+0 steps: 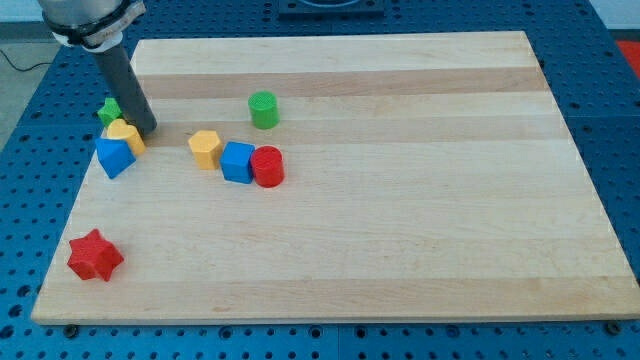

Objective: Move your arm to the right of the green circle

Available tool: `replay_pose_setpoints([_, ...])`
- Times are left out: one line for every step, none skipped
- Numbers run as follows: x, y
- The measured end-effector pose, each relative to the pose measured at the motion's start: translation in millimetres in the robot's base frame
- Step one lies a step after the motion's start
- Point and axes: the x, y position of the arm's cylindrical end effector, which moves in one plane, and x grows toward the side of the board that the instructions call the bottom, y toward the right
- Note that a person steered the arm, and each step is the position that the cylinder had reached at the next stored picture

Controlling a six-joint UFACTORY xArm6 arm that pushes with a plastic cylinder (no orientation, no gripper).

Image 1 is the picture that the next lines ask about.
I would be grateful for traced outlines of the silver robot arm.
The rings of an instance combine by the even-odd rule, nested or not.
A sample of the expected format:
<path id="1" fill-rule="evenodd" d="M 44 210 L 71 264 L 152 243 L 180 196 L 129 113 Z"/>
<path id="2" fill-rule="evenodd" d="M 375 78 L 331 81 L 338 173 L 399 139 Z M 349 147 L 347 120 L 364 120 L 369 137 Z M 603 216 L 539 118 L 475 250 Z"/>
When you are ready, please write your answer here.
<path id="1" fill-rule="evenodd" d="M 120 44 L 124 30 L 146 12 L 143 0 L 38 0 L 38 4 L 58 42 L 94 53 Z"/>

